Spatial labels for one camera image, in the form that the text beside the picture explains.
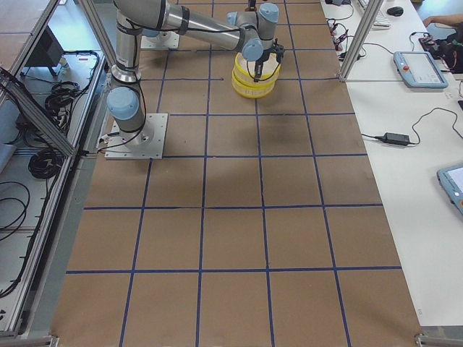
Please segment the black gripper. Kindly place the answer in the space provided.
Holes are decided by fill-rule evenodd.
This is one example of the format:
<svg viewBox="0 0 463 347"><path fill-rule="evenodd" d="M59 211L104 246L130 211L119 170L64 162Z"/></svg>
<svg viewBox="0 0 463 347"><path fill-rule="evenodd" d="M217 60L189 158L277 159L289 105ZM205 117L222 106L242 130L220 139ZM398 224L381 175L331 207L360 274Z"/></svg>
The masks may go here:
<svg viewBox="0 0 463 347"><path fill-rule="evenodd" d="M281 44L279 44L277 41L272 42L271 53L274 53L276 55L276 61L278 63L278 67L281 66L281 63L284 58L284 52L285 52L285 48ZM263 65L264 65L264 62L261 60L257 60L255 62L254 77L253 77L254 82L260 81L260 78L263 72Z"/></svg>

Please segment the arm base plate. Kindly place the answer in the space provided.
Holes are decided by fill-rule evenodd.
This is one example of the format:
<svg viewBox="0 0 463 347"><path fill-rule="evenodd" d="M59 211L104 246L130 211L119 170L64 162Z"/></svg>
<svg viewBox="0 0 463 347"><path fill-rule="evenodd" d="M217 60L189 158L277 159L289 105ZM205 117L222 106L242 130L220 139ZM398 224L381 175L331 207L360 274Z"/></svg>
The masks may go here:
<svg viewBox="0 0 463 347"><path fill-rule="evenodd" d="M109 137L104 150L107 160L144 160L162 159L166 129L168 123L167 113L149 113L141 133L129 142L134 135L120 132L116 121L113 121L112 132L117 135Z"/></svg>
<svg viewBox="0 0 463 347"><path fill-rule="evenodd" d="M142 50L177 50L179 46L179 34L172 31L159 32L144 30L142 33Z"/></svg>

